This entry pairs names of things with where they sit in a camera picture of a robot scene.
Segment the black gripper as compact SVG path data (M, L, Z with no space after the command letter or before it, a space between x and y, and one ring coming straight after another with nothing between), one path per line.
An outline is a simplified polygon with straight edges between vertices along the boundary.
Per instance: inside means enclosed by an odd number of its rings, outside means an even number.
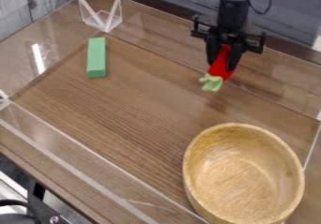
M217 18L203 14L191 17L190 35L206 42L208 61L212 65L224 44L230 45L226 70L234 71L245 51L261 53L266 44L266 33L250 21L245 21L237 31L217 26Z

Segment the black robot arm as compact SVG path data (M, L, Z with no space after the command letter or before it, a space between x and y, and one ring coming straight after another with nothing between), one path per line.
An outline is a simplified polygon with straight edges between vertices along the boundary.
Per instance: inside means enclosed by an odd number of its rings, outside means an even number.
M261 53L266 44L266 33L252 29L249 12L252 0L220 0L216 18L194 15L190 35L206 42L210 67L224 64L224 70L236 70L245 52Z

